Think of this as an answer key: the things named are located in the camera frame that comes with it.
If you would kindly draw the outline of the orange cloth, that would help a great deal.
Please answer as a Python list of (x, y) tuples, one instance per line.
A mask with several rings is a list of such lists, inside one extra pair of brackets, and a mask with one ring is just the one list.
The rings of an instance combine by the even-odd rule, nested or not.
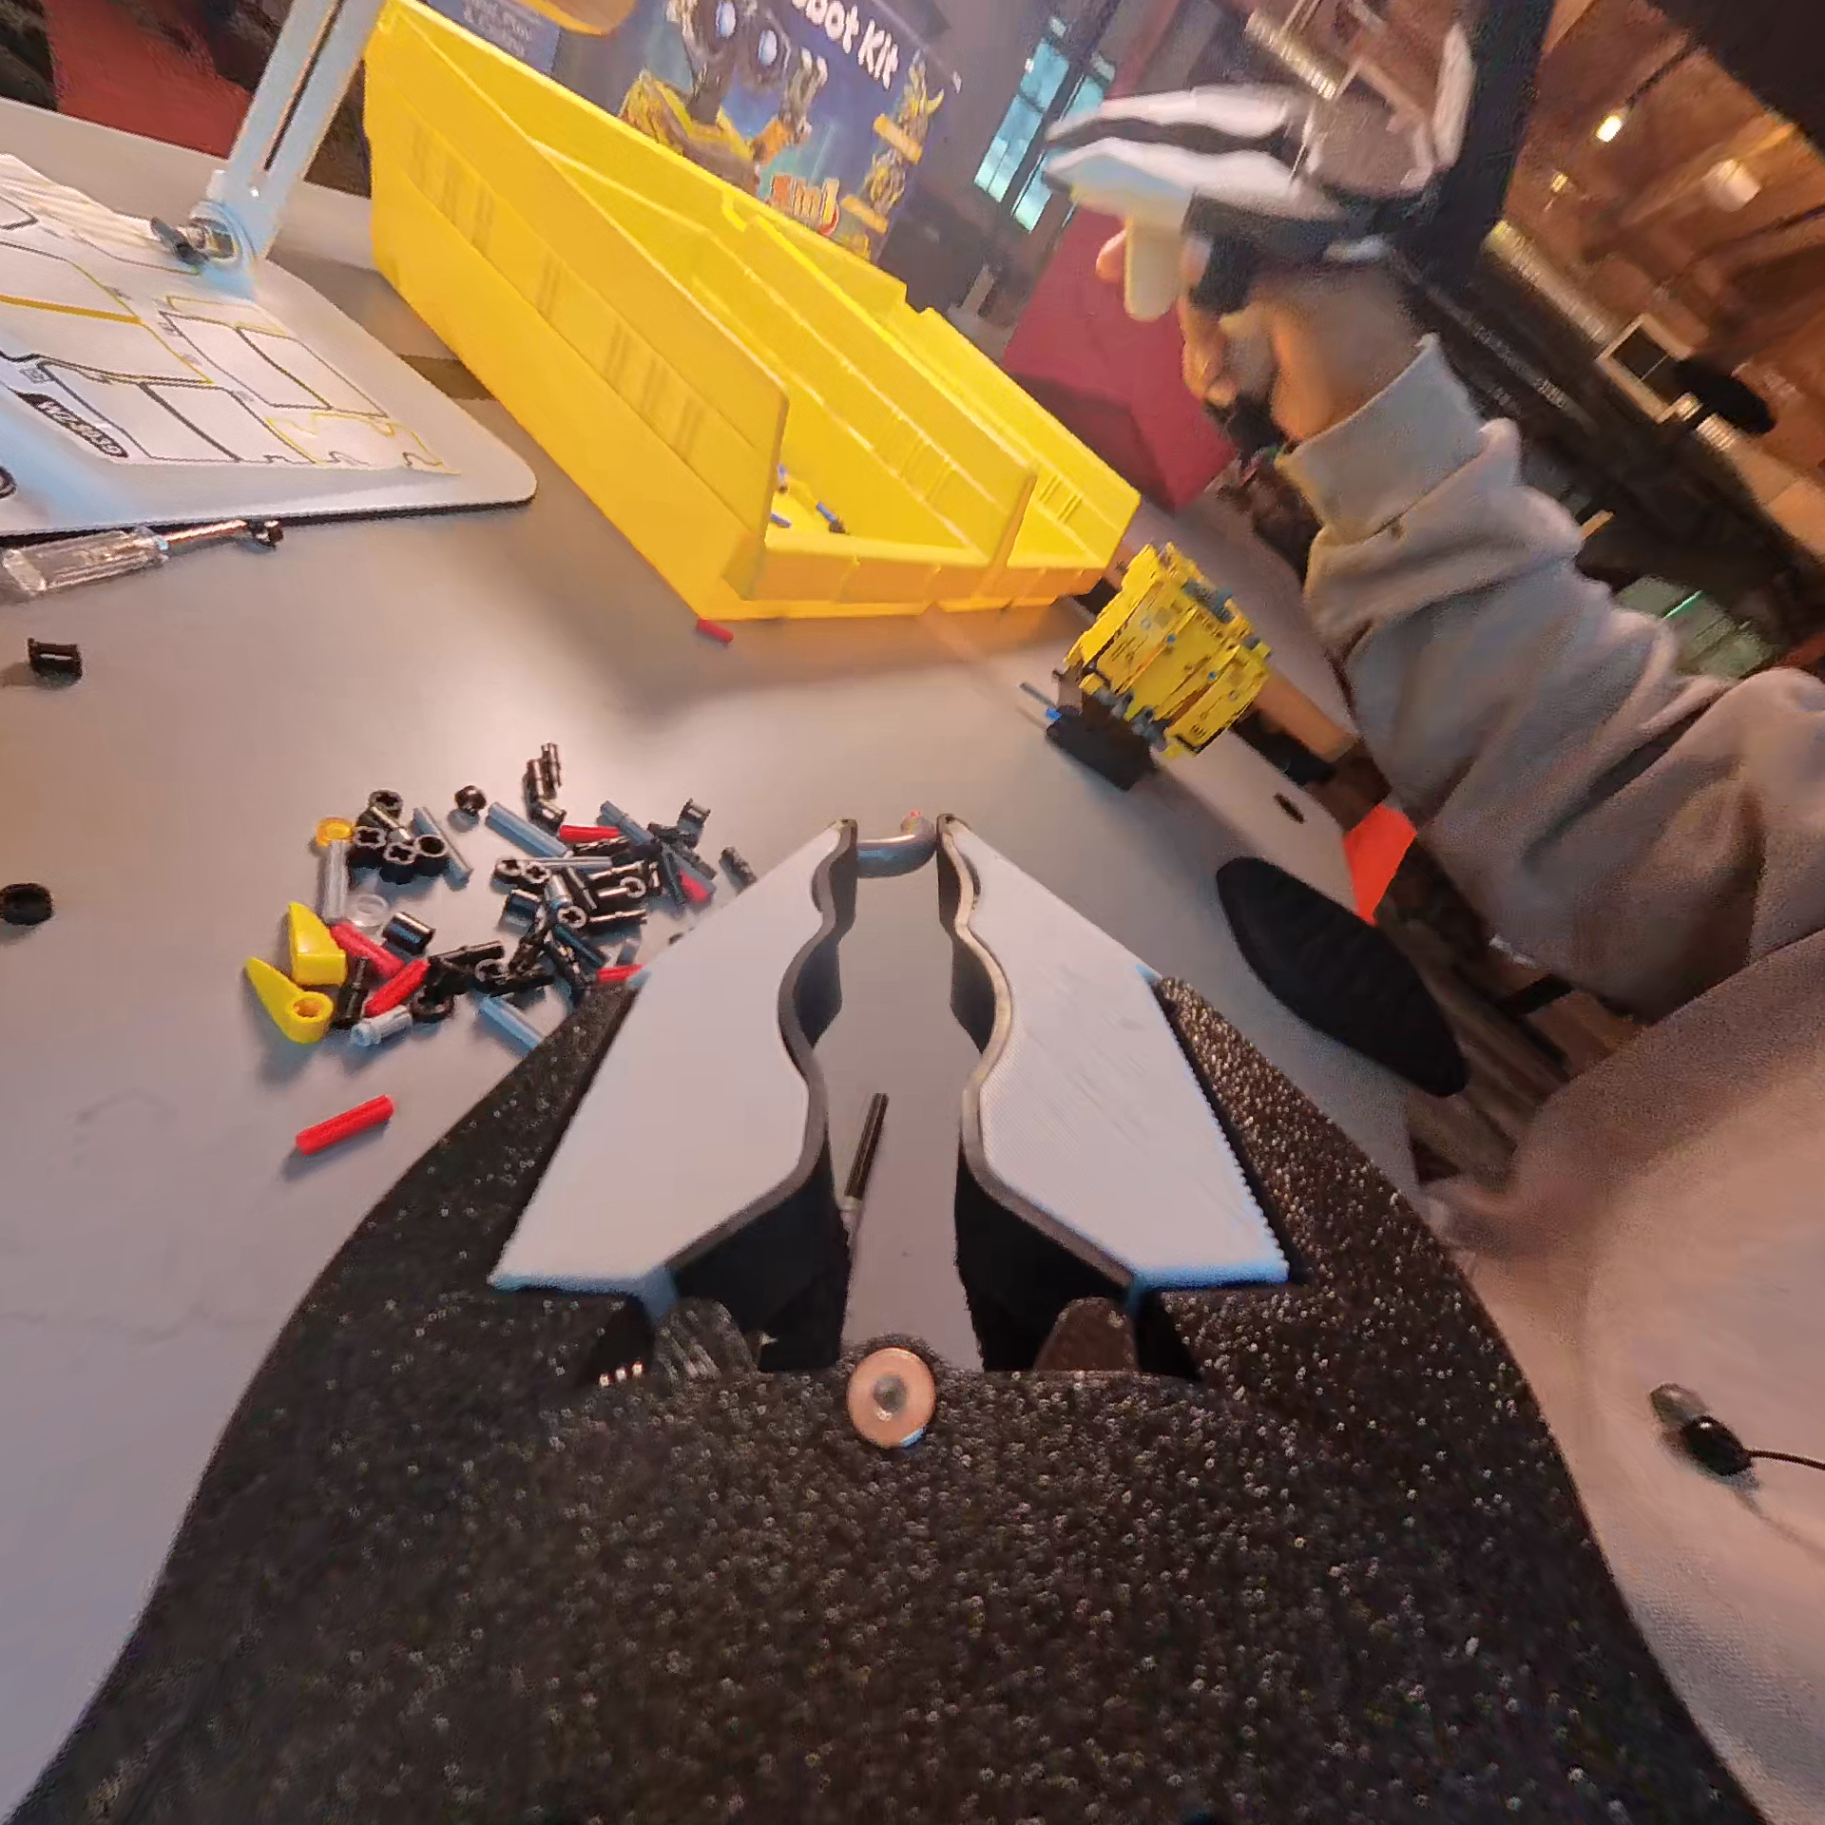
[(1365, 923), (1377, 923), (1399, 869), (1417, 843), (1418, 833), (1407, 815), (1390, 799), (1381, 799), (1343, 835), (1356, 913)]

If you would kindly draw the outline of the printed toy packaging box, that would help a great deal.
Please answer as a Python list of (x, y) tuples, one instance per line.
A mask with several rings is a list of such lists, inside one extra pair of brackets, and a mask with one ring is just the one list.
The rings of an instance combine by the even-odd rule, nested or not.
[(564, 27), (553, 79), (876, 263), (962, 80), (889, 5), (640, 2)]

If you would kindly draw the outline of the grey desk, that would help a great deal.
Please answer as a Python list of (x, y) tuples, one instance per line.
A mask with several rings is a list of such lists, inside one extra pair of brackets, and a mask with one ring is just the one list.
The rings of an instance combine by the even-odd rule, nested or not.
[[(758, 871), (837, 818), (955, 812), (1190, 982), (1379, 1171), (1417, 1189), (1404, 1086), (1242, 968), (1215, 869), (1349, 896), (1337, 823), (1235, 737), (1129, 794), (1043, 742), (1069, 605), (747, 623), (720, 648), (372, 263), (368, 205), (306, 190), (279, 258), (536, 476), (526, 508), (291, 529), (5, 607), (5, 1812), (128, 1638), (243, 1388), (314, 1276), (512, 1067), (471, 1013), (352, 1056), (279, 1036), (243, 982), (314, 886), (312, 829), (374, 786), (514, 803), (556, 742), (583, 809), (713, 810)], [(83, 679), (37, 683), (29, 640)], [(293, 1137), (372, 1098), (324, 1156)]]

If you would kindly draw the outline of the red bag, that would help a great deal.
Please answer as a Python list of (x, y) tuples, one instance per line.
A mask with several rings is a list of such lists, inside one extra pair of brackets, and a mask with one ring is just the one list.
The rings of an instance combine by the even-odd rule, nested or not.
[(1000, 363), (1131, 490), (1178, 513), (1236, 450), (1183, 385), (1178, 320), (1135, 322), (1122, 283), (1098, 277), (1111, 237), (1111, 219), (1069, 223)]

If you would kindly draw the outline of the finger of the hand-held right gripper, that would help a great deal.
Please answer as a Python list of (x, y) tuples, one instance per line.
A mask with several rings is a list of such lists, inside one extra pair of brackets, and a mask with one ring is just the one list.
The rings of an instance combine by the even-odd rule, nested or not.
[(1414, 215), (1436, 191), (1434, 183), (1349, 190), (1313, 162), (1265, 148), (1197, 152), (1113, 137), (1061, 152), (1057, 184), (1082, 209), (1148, 231), (1188, 231), (1203, 219), (1238, 219), (1247, 231), (1371, 231)]
[(1100, 141), (1178, 145), (1186, 151), (1285, 151), (1299, 145), (1318, 107), (1306, 87), (1215, 82), (1194, 89), (1109, 98), (1047, 130), (1047, 151)]

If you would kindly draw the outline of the pile of black red pins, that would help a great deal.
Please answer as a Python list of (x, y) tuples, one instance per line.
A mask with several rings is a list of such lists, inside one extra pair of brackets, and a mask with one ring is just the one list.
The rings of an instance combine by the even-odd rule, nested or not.
[(437, 810), (375, 786), (341, 815), (357, 833), (348, 920), (331, 931), (349, 972), (325, 1038), (377, 1052), (471, 1013), (521, 1058), (597, 989), (640, 982), (651, 923), (674, 942), (757, 880), (739, 848), (713, 851), (700, 798), (585, 815), (561, 807), (562, 782), (562, 752), (544, 744), (512, 805), (465, 784)]

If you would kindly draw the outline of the yellow storage bin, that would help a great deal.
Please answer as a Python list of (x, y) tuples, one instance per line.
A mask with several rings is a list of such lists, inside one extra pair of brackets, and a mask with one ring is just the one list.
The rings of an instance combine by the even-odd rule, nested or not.
[(785, 389), (714, 302), (782, 223), (424, 5), (364, 57), (374, 255), (698, 618), (774, 494)]
[(1043, 607), (1104, 576), (1137, 491), (941, 312), (791, 223), (747, 219), (714, 302), (785, 420), (769, 460), (847, 536), (778, 532), (731, 560), (746, 621)]

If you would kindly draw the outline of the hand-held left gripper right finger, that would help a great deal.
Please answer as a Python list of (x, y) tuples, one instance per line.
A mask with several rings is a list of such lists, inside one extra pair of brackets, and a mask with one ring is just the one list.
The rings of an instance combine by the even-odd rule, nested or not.
[(1180, 1042), (1160, 973), (992, 850), (938, 825), (949, 1009), (975, 1045), (955, 1269), (990, 1374), (1039, 1366), (1061, 1318), (1113, 1310), (1140, 1365), (1168, 1294), (1291, 1285), (1271, 1203)]

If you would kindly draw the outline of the white lamp base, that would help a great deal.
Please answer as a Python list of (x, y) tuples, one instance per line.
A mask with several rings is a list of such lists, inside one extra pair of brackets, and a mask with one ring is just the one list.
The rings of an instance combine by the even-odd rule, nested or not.
[(477, 420), (389, 352), (374, 334), (284, 267), (249, 275), (195, 270), (218, 292), (256, 302), (352, 377), (449, 465), (374, 471), (284, 465), (116, 465), (64, 437), (5, 394), (2, 465), (6, 540), (130, 529), (185, 529), (228, 517), (377, 517), (517, 506), (533, 498), (533, 470)]

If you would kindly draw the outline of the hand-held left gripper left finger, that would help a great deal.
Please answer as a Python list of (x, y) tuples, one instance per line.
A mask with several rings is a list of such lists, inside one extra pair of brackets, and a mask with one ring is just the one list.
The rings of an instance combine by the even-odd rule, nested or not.
[(851, 1251), (814, 1054), (858, 835), (835, 821), (653, 962), (488, 1285), (720, 1304), (764, 1366), (829, 1366)]

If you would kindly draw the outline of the person's right hand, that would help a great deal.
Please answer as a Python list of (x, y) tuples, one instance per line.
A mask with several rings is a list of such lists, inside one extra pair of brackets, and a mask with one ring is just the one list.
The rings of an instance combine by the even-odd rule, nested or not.
[(1265, 267), (1231, 314), (1192, 301), (1211, 245), (1178, 250), (1180, 375), (1205, 404), (1252, 400), (1291, 442), (1349, 420), (1395, 382), (1426, 332), (1379, 266)]

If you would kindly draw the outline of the person's right forearm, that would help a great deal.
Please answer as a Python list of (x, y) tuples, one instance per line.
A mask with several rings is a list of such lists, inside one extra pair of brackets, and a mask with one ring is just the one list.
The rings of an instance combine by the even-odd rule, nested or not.
[(1315, 634), (1477, 914), (1631, 1016), (1821, 1013), (1821, 680), (1682, 673), (1432, 337), (1285, 470), (1316, 517)]

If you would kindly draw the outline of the yellow building brick model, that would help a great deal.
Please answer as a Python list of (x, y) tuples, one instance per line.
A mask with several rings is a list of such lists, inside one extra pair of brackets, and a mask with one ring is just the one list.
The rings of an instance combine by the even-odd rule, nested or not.
[(1242, 607), (1178, 546), (1150, 546), (1069, 648), (1043, 734), (1127, 792), (1202, 755), (1252, 714), (1268, 675), (1271, 649)]

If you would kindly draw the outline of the black axle with silver sleeve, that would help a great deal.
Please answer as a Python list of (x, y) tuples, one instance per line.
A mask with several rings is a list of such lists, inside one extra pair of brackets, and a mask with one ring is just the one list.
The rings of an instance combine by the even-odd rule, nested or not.
[(850, 1241), (854, 1241), (861, 1228), (861, 1214), (876, 1171), (889, 1104), (890, 1100), (885, 1090), (873, 1094), (867, 1101), (850, 1167), (839, 1185), (837, 1210)]

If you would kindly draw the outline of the white sticker sheet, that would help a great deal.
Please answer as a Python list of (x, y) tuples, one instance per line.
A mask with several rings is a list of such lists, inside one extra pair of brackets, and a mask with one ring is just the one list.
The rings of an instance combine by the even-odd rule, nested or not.
[(147, 219), (2, 158), (5, 394), (112, 465), (449, 473), (264, 306), (213, 289)]

